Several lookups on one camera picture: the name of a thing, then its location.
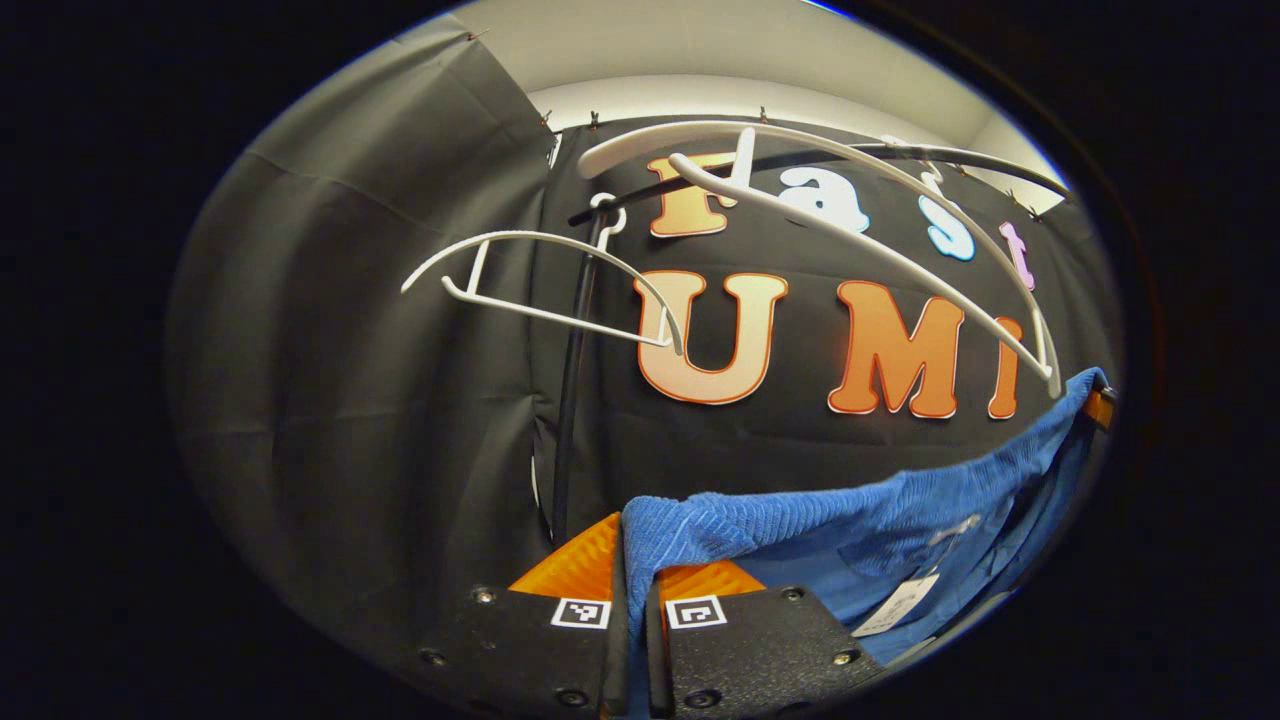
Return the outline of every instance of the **white ceiling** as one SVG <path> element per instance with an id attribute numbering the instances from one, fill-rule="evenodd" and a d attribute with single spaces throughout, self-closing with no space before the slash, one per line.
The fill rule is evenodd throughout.
<path id="1" fill-rule="evenodd" d="M 453 10 L 526 92 L 627 76 L 768 81 L 969 147 L 996 114 L 947 73 L 803 0 L 479 0 Z"/>

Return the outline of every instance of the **orange letter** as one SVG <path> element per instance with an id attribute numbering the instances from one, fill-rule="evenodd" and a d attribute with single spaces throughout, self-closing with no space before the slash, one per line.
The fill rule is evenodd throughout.
<path id="1" fill-rule="evenodd" d="M 890 413 L 911 397 L 916 418 L 950 418 L 956 411 L 956 341 L 964 313 L 943 297 L 924 304 L 911 337 L 888 288 L 870 282 L 846 282 L 836 295 L 849 306 L 849 361 L 842 384 L 827 405 L 836 413 L 865 415 L 879 405 L 872 374 L 879 366 L 881 388 Z"/>
<path id="2" fill-rule="evenodd" d="M 699 168 L 723 165 L 732 163 L 735 152 L 713 152 L 709 155 L 690 155 L 689 159 Z M 676 168 L 671 167 L 671 160 L 659 158 L 649 163 L 649 169 L 658 173 L 663 181 L 680 177 Z M 649 232 L 654 237 L 684 237 L 686 234 L 712 234 L 728 227 L 728 218 L 719 213 L 712 213 L 712 193 L 692 186 L 662 196 L 662 215 L 649 224 Z M 737 205 L 737 200 L 714 196 L 722 208 Z"/>
<path id="3" fill-rule="evenodd" d="M 1000 327 L 1009 331 L 1014 340 L 1023 340 L 1023 328 L 1009 318 L 996 318 Z M 992 420 L 1007 420 L 1018 410 L 1018 354 L 1011 347 L 1000 343 L 1000 365 L 996 372 L 996 395 L 987 404 L 987 414 Z"/>
<path id="4" fill-rule="evenodd" d="M 724 278 L 724 291 L 737 299 L 737 336 L 733 359 L 723 370 L 708 372 L 689 359 L 689 322 L 694 310 L 694 297 L 707 290 L 707 281 L 698 273 L 659 270 L 645 273 L 645 278 L 671 304 L 671 311 L 681 320 L 680 334 L 685 338 L 684 357 L 671 347 L 639 343 L 640 372 L 658 392 L 704 405 L 726 405 L 755 392 L 769 369 L 769 348 L 773 343 L 773 306 L 787 293 L 787 281 L 776 275 L 741 273 Z M 639 282 L 632 283 L 643 297 L 640 334 L 657 337 L 662 306 Z"/>

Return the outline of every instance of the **white tag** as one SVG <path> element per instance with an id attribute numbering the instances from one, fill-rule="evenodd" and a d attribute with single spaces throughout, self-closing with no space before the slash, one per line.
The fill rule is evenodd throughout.
<path id="1" fill-rule="evenodd" d="M 938 575 L 928 575 L 920 578 L 919 580 L 908 580 L 897 589 L 893 594 L 888 596 L 884 605 L 881 606 L 870 618 L 867 619 L 856 630 L 852 632 L 855 638 L 863 635 L 874 635 L 876 633 L 883 633 L 884 630 L 892 628 L 899 620 L 906 618 L 906 614 L 911 611 L 913 607 L 924 600 L 924 596 L 933 587 L 933 583 L 938 582 Z"/>

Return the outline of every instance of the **blue cloth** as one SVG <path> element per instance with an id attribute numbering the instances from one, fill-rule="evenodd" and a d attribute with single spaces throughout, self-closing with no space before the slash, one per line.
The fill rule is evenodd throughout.
<path id="1" fill-rule="evenodd" d="M 664 568 L 736 559 L 767 585 L 809 585 L 836 618 L 856 626 L 902 580 L 937 565 L 938 582 L 920 605 L 891 630 L 861 638 L 878 661 L 892 660 L 1034 559 L 1065 514 L 1088 455 L 1092 432 L 1073 425 L 1094 380 L 1106 382 L 1098 369 L 1075 375 L 1027 432 L 950 468 L 838 491 L 634 498 L 622 511 L 632 647 L 640 647 L 653 577 Z M 1009 528 L 1020 491 L 1036 495 Z M 955 542 L 929 544 L 972 515 L 978 524 Z"/>

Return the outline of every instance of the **white wall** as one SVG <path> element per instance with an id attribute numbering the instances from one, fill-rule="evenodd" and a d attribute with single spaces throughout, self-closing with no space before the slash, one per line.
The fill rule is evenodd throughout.
<path id="1" fill-rule="evenodd" d="M 685 114 L 758 117 L 763 105 L 765 114 L 773 119 L 813 123 L 870 137 L 893 135 L 910 143 L 956 146 L 902 118 L 851 100 L 745 78 L 631 76 L 549 87 L 530 92 L 529 97 L 539 113 L 545 115 L 552 111 L 547 124 L 553 131 L 589 124 L 591 110 L 607 122 Z M 1002 158 L 1061 182 L 1050 161 L 1000 113 L 992 111 L 966 149 Z M 1018 178 L 979 169 L 972 173 L 1001 192 L 1011 188 L 1019 202 L 1041 213 L 1061 201 L 1057 193 Z"/>

